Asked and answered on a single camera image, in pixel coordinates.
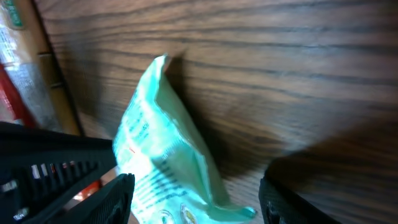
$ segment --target dark wooden panel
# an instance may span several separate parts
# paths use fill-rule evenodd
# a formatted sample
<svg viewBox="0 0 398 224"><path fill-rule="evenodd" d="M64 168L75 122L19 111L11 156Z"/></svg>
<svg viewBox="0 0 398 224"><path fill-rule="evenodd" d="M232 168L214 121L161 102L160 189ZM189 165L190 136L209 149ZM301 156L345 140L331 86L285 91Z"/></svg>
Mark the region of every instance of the dark wooden panel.
<svg viewBox="0 0 398 224"><path fill-rule="evenodd" d="M154 57L260 210L272 173L343 223L397 223L398 4L37 0L89 136L112 138ZM262 223L262 217L254 223Z"/></svg>

